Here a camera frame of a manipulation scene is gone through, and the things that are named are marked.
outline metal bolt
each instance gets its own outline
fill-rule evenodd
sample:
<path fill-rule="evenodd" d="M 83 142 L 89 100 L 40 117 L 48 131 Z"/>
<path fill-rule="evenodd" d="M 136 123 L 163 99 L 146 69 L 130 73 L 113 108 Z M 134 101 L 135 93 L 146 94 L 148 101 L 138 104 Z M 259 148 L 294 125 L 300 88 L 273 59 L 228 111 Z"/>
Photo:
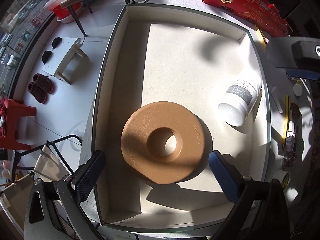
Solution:
<path fill-rule="evenodd" d="M 320 46 L 316 46 L 316 54 L 320 57 Z"/>
<path fill-rule="evenodd" d="M 249 176 L 249 175 L 243 175 L 242 178 L 244 180 L 251 180 L 252 179 L 251 176 Z"/>
<path fill-rule="evenodd" d="M 70 174 L 64 175 L 62 179 L 63 179 L 63 181 L 69 181 L 72 179 L 72 175 L 70 175 Z"/>
<path fill-rule="evenodd" d="M 41 183 L 41 179 L 36 179 L 35 180 L 35 185 L 38 185 L 38 184 L 40 184 Z"/>

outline small white bottle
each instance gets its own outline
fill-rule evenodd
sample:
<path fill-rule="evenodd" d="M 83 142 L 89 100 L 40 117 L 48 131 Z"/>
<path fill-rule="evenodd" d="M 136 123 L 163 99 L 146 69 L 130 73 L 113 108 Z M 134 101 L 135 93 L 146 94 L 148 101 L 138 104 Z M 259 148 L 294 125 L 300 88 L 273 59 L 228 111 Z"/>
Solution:
<path fill-rule="evenodd" d="M 252 110 L 262 87 L 260 76 L 250 68 L 242 70 L 236 82 L 222 96 L 218 112 L 232 126 L 241 126 Z"/>

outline red gift box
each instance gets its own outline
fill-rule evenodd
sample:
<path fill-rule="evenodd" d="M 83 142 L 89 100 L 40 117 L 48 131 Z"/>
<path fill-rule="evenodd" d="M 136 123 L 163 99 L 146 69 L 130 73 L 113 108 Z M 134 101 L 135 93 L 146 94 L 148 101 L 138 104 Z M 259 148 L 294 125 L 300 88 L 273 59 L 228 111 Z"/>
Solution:
<path fill-rule="evenodd" d="M 202 0 L 204 3 L 226 9 L 234 15 L 257 25 L 271 37 L 287 36 L 292 32 L 288 22 L 268 0 Z"/>

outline tape roll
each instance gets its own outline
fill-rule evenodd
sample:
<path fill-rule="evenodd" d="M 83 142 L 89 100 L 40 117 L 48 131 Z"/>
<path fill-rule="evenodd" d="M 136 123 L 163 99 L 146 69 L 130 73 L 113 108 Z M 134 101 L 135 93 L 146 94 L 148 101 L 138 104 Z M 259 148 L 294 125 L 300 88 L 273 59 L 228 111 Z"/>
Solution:
<path fill-rule="evenodd" d="M 281 183 L 281 187 L 285 188 L 289 184 L 290 173 L 283 170 L 277 170 L 272 178 L 279 180 Z"/>

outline white cardboard box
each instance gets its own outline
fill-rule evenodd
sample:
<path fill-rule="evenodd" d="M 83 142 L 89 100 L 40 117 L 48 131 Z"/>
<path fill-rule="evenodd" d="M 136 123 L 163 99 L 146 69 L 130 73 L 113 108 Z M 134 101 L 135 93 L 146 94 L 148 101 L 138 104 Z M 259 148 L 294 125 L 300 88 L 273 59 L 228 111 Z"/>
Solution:
<path fill-rule="evenodd" d="M 101 223 L 161 233 L 223 221 L 233 203 L 207 165 L 212 149 L 227 154 L 240 173 L 263 179 L 270 140 L 265 93 L 242 127 L 217 114 L 220 97 L 245 66 L 261 75 L 255 51 L 247 30 L 217 16 L 170 5 L 125 6 L 102 63 L 93 114 L 92 150 L 107 155 L 95 192 Z M 124 165 L 122 129 L 137 109 L 156 101 L 181 104 L 202 120 L 204 159 L 183 182 L 146 182 Z"/>

